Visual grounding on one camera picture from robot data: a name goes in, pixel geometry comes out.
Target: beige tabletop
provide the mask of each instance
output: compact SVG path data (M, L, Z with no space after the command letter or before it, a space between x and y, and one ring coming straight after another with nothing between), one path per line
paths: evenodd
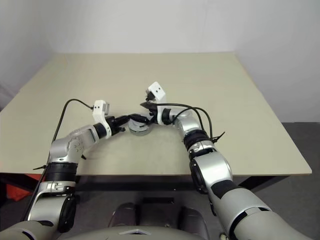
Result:
M158 81L168 103L204 108L216 147L235 176L304 175L312 171L233 53L58 54L0 112L0 172L32 170L47 161L65 102L110 103L110 115L144 112L145 90ZM66 111L58 137L94 124L77 102ZM128 130L84 154L81 175L188 175L188 153L172 126L146 136Z

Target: red object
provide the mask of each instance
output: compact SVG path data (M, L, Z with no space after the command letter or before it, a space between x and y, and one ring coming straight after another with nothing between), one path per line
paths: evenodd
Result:
M36 180L39 180L41 177L41 174L26 174L26 175ZM23 190L19 187L12 186L9 184L6 185L6 196L8 199L19 201L30 194L31 192Z

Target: gray carpet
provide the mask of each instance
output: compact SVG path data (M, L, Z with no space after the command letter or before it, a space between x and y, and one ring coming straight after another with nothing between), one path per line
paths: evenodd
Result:
M283 125L313 173L310 176L287 177L256 194L292 227L312 239L320 239L320 124L284 123ZM219 239L222 229L218 219L211 213L208 197L195 191L82 193L74 227L59 239L105 227L117 206L136 202L142 197L175 197L176 202L201 212L211 239ZM27 200L26 198L19 202L9 202L0 209L1 230L19 221Z

